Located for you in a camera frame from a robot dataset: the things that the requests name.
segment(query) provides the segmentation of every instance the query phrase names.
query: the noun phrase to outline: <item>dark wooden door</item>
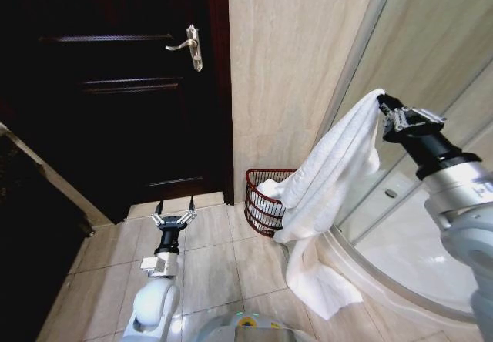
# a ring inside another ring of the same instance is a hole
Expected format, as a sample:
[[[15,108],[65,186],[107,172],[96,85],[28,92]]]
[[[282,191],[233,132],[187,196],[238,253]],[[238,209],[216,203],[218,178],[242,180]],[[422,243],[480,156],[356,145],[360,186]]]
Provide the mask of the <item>dark wooden door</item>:
[[[233,200],[227,0],[11,2],[0,117],[86,198],[115,222],[137,202]],[[201,72],[165,50],[190,24]]]

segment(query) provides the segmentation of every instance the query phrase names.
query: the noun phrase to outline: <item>towel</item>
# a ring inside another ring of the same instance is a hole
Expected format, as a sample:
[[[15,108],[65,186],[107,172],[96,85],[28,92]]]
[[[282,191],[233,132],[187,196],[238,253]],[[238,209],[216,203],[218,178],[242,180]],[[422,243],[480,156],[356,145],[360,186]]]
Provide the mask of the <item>towel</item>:
[[[270,198],[274,198],[278,200],[277,196],[274,194],[273,196],[270,196],[264,192],[261,192],[264,196],[269,196]],[[250,199],[250,202],[253,203],[252,205],[249,206],[248,210],[250,212],[250,215],[255,217],[255,219],[258,219],[260,222],[263,222],[264,220],[268,220],[269,218],[265,213],[268,213],[270,215],[277,215],[280,216],[281,211],[283,209],[282,205],[280,204],[272,204],[268,201],[266,201],[264,198],[256,194],[254,191],[251,191],[249,193],[249,196],[247,199]]]
[[[262,182],[257,186],[257,190],[264,196],[278,200],[280,199],[280,194],[283,191],[283,187],[275,180],[267,179],[265,182]]]
[[[350,185],[378,170],[375,149],[377,97],[383,89],[366,94],[319,141],[301,167],[289,178],[270,184],[287,208],[278,243],[296,241],[290,251],[286,282],[289,288],[325,320],[341,307],[361,302],[360,292],[318,260],[315,243],[329,230]]]

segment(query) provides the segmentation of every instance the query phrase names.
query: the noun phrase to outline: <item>door lever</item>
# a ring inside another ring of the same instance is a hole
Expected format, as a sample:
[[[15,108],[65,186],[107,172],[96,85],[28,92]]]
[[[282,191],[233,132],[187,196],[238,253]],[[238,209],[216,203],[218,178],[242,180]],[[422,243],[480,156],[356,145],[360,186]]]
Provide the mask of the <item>door lever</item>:
[[[186,30],[186,36],[188,39],[180,45],[171,46],[167,45],[167,51],[177,51],[185,47],[189,47],[190,55],[192,56],[193,68],[200,72],[203,67],[202,54],[200,53],[200,41],[199,41],[199,29],[193,25],[190,25]]]

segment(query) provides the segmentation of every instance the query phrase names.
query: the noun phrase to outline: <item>basket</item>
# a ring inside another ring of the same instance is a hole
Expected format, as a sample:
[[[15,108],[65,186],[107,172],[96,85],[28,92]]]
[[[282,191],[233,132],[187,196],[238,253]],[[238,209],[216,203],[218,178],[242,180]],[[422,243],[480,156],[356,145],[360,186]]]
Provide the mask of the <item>basket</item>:
[[[274,236],[282,227],[284,211],[283,204],[264,196],[257,186],[267,179],[282,182],[295,169],[250,169],[246,172],[245,217],[250,226],[264,236]]]

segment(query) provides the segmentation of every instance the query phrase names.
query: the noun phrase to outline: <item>wall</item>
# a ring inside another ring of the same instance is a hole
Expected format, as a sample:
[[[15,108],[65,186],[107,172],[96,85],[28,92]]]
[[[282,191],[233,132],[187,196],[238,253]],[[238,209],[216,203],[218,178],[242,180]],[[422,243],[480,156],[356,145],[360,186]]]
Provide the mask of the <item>wall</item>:
[[[309,153],[369,0],[230,0],[235,201]]]

